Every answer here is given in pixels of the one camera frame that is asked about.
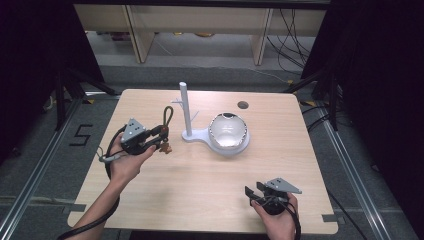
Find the metal bowl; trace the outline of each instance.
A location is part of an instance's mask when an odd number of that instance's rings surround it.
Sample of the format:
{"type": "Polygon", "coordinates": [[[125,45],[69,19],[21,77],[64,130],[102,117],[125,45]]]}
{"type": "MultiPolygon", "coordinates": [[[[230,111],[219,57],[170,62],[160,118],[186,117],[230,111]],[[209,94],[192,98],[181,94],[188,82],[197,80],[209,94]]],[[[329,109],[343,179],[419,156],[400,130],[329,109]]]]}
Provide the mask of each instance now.
{"type": "Polygon", "coordinates": [[[209,139],[223,150],[236,149],[246,140],[247,126],[243,119],[232,113],[218,114],[209,124],[209,139]]]}

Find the white pole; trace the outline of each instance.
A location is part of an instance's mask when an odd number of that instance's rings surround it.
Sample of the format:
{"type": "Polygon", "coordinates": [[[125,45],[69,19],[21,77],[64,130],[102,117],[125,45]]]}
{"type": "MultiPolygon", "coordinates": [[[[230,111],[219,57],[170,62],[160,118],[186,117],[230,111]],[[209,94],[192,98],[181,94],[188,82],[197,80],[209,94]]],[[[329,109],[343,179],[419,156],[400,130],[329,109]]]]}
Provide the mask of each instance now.
{"type": "Polygon", "coordinates": [[[191,137],[191,119],[190,119],[190,108],[188,106],[188,95],[187,95],[187,84],[180,82],[181,99],[183,101],[184,120],[186,123],[187,136],[191,137]]]}

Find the white bowl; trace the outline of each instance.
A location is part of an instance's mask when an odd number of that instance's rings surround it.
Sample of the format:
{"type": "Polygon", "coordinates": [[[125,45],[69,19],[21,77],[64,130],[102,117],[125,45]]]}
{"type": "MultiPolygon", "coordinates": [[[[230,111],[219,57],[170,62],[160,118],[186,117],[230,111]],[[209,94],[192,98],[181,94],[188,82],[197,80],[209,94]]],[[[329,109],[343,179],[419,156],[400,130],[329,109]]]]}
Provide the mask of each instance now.
{"type": "Polygon", "coordinates": [[[247,126],[241,117],[232,113],[218,114],[209,125],[209,139],[223,150],[241,147],[246,140],[247,126]]]}

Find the wooden table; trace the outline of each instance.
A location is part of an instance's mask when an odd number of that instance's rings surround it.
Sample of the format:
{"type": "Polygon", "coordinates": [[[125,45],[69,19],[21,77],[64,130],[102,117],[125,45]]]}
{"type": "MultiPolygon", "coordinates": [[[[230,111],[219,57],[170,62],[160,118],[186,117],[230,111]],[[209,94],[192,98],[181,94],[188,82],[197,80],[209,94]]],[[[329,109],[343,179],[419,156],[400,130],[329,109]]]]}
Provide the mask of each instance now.
{"type": "MultiPolygon", "coordinates": [[[[297,99],[291,94],[188,91],[193,129],[209,125],[215,115],[240,115],[250,131],[250,143],[240,154],[223,157],[200,142],[187,143],[180,91],[126,90],[103,136],[107,146],[115,132],[134,117],[147,128],[162,124],[163,110],[171,105],[169,143],[172,152],[156,152],[141,173],[121,194],[121,203],[106,227],[121,229],[264,233],[264,226],[244,187],[256,190],[256,182],[282,177],[302,190],[296,195],[302,233],[334,234],[333,215],[314,150],[297,99]],[[238,107],[239,101],[249,104],[238,107]]],[[[104,164],[94,156],[76,204],[88,207],[108,183],[104,164]]],[[[71,212],[74,225],[83,215],[71,212]]]]}

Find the human hand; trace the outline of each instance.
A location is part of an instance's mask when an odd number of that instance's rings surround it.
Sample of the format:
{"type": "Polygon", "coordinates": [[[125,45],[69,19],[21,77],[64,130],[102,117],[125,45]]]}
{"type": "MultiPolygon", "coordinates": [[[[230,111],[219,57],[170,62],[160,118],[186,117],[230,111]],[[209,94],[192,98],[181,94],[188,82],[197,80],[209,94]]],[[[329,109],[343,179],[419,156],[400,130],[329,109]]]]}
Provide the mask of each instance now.
{"type": "MultiPolygon", "coordinates": [[[[123,133],[119,134],[115,138],[110,154],[121,154],[121,138],[123,133]]],[[[156,146],[153,145],[149,147],[144,153],[139,155],[124,155],[126,152],[122,152],[122,155],[119,159],[112,161],[110,170],[111,170],[111,182],[117,182],[121,184],[128,184],[132,179],[134,179],[139,173],[141,165],[153,155],[156,150],[156,146]]]]}
{"type": "MultiPolygon", "coordinates": [[[[297,198],[289,192],[287,195],[289,197],[289,203],[294,206],[293,209],[293,207],[289,204],[289,209],[297,213],[297,198]]],[[[268,237],[271,240],[292,240],[295,238],[296,226],[294,224],[293,217],[287,210],[278,215],[269,215],[265,209],[255,200],[252,200],[252,207],[261,217],[268,237]]]]}

